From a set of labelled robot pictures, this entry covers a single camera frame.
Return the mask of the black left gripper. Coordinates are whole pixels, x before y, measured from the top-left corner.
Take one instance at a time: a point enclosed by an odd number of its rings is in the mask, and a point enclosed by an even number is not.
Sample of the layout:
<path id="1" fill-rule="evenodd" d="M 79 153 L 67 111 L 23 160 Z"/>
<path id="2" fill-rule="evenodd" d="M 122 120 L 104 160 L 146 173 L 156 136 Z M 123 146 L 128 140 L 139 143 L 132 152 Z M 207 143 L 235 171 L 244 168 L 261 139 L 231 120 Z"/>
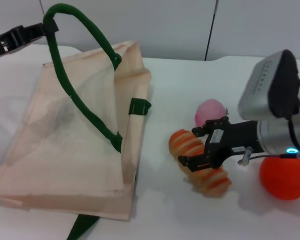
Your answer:
<path id="1" fill-rule="evenodd" d="M 26 43 L 34 42 L 42 37 L 52 36 L 59 31 L 54 20 L 23 27 L 14 27 L 0 34 L 0 57 L 19 51 Z"/>

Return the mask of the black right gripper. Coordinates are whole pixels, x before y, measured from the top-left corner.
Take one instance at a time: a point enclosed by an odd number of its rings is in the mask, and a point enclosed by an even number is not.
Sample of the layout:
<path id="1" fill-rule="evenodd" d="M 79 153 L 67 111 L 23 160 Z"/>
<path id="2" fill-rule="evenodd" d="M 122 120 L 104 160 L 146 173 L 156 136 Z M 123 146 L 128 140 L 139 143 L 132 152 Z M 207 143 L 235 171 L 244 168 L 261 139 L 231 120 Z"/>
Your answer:
<path id="1" fill-rule="evenodd" d="M 228 158 L 243 155 L 248 147 L 252 148 L 253 153 L 262 152 L 256 121 L 231 124 L 229 118 L 224 116 L 207 120 L 204 125 L 194 127 L 191 132 L 198 138 L 208 135 L 204 153 L 194 156 L 180 155 L 177 158 L 191 172 L 217 169 Z"/>

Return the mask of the orange striped bread loaf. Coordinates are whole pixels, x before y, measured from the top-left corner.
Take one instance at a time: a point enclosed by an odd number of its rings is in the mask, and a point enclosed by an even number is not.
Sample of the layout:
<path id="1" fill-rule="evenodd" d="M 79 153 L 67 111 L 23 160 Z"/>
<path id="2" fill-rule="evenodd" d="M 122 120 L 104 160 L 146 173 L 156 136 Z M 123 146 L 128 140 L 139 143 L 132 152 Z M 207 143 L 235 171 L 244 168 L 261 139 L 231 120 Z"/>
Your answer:
<path id="1" fill-rule="evenodd" d="M 174 132 L 168 141 L 170 154 L 175 160 L 179 156 L 193 157 L 204 153 L 205 145 L 191 131 L 180 129 Z M 209 198 L 221 198 L 232 184 L 228 172 L 222 167 L 207 168 L 192 172 L 188 167 L 178 164 L 187 175 L 193 190 Z"/>

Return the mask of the orange round fruit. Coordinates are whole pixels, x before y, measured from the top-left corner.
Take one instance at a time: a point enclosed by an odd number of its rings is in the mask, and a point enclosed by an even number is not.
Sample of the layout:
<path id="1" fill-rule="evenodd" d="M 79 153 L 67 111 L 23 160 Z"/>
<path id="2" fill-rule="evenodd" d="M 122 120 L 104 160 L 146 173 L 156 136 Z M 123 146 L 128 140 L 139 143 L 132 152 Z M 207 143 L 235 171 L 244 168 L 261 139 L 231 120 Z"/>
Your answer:
<path id="1" fill-rule="evenodd" d="M 262 186 L 280 200 L 300 198 L 300 158 L 264 158 L 259 179 Z"/>

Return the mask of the thin dark vertical rod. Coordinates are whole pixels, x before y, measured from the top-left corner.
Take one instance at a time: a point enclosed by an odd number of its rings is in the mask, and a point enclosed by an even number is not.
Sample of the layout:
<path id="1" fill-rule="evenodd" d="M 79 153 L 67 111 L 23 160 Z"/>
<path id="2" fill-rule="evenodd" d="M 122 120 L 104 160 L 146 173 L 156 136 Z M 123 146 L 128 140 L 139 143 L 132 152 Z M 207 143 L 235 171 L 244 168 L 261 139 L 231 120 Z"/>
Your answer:
<path id="1" fill-rule="evenodd" d="M 211 43 L 211 37 L 212 37 L 214 23 L 215 23 L 215 18 L 216 18 L 216 14 L 217 14 L 217 10 L 218 10 L 218 5 L 219 5 L 219 0 L 215 0 L 215 6 L 214 6 L 213 16 L 212 16 L 212 20 L 211 20 L 211 25 L 210 25 L 209 36 L 208 36 L 208 41 L 207 41 L 207 45 L 206 45 L 204 61 L 206 61 L 207 57 L 208 57 L 209 47 L 210 47 L 210 43 Z"/>

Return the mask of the pink peach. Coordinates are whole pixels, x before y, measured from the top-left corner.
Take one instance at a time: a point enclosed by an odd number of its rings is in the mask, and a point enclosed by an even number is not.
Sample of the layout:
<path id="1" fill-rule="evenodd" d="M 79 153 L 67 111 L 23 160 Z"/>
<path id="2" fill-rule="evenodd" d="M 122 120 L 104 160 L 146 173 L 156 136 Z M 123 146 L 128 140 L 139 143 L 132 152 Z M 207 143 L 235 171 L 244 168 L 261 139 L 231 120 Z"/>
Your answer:
<path id="1" fill-rule="evenodd" d="M 203 126 L 207 120 L 217 120 L 228 115 L 228 109 L 216 99 L 208 99 L 200 104 L 194 116 L 195 126 Z"/>

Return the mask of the beige canvas tote bag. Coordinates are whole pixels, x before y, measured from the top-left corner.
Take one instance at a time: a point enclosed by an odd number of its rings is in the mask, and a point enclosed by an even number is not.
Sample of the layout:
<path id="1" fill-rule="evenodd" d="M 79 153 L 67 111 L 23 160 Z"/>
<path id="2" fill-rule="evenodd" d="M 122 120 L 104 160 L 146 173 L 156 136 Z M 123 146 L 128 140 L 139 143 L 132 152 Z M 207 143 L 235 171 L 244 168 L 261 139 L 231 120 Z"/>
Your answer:
<path id="1" fill-rule="evenodd" d="M 0 58 L 0 206 L 76 214 L 67 240 L 131 217 L 151 72 L 139 45 L 111 45 L 79 9 L 51 6 L 51 61 Z"/>

